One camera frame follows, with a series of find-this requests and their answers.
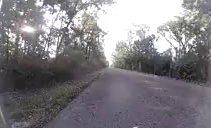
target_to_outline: road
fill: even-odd
[[[211,88],[107,69],[46,128],[211,128]]]

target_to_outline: vegetation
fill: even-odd
[[[148,34],[143,25],[130,31],[126,41],[116,45],[113,66],[177,79],[205,82],[211,50],[211,0],[186,1],[184,12],[157,30],[171,47],[159,53],[154,42],[160,37]]]
[[[4,0],[1,91],[40,88],[107,66],[97,13],[110,0]]]

